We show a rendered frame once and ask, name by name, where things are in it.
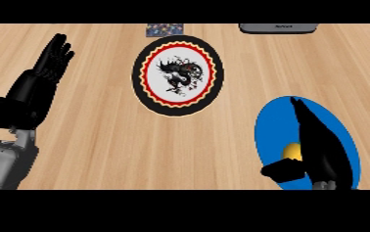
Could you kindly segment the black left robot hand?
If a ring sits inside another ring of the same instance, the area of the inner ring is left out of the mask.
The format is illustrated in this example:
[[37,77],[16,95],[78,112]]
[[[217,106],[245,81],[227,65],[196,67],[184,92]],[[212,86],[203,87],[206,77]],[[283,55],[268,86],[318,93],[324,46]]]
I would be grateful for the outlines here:
[[18,77],[7,95],[0,97],[0,128],[35,129],[46,119],[59,80],[74,57],[66,35],[56,33],[35,66]]

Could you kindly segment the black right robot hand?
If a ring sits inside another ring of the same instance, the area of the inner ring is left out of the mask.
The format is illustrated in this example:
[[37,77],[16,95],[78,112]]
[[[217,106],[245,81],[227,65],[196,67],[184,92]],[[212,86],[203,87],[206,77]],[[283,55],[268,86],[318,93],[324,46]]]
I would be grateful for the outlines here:
[[261,175],[283,183],[309,177],[311,184],[333,181],[336,190],[352,189],[352,168],[337,136],[304,101],[290,98],[298,120],[302,160],[283,159],[261,168]]

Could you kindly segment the yellow lemon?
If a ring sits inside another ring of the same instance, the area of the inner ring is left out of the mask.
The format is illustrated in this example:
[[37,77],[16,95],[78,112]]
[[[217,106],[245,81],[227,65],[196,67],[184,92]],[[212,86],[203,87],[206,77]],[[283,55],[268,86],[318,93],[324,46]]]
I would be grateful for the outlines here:
[[283,148],[283,153],[281,157],[290,160],[302,160],[302,155],[301,155],[301,144],[299,143],[290,143],[284,148]]

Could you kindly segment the blue plate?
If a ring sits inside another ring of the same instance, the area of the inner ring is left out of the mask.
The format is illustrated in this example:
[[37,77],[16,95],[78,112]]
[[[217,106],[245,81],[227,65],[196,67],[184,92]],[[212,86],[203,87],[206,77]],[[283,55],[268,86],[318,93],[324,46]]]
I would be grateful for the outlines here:
[[[261,108],[255,123],[255,144],[261,160],[261,167],[284,159],[283,148],[290,143],[299,143],[298,120],[290,98],[304,101],[324,125],[339,138],[352,168],[352,189],[360,182],[360,157],[355,143],[348,129],[330,110],[315,101],[299,96],[281,96],[273,99]],[[284,190],[314,190],[308,176],[301,179],[276,183]]]

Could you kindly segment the black patterned plate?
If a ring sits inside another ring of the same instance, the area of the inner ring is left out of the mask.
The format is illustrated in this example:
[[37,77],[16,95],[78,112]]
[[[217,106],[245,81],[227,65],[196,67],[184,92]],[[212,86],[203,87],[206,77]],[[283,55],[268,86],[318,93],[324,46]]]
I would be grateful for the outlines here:
[[215,100],[224,81],[220,56],[211,45],[189,35],[155,40],[140,51],[131,84],[144,107],[162,116],[187,116]]

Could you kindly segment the dark blue patterned box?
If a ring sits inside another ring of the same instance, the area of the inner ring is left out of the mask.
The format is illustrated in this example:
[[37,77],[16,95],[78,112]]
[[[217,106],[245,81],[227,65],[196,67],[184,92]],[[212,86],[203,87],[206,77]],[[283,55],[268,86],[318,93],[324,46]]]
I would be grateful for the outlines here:
[[164,37],[184,34],[184,25],[181,23],[149,23],[146,26],[147,37]]

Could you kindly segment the grey appliance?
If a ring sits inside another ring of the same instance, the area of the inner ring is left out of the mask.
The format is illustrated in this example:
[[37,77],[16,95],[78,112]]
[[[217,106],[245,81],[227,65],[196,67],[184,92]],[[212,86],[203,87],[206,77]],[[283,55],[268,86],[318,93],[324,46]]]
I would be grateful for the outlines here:
[[317,30],[315,23],[240,23],[243,33],[250,34],[298,34],[312,33]]

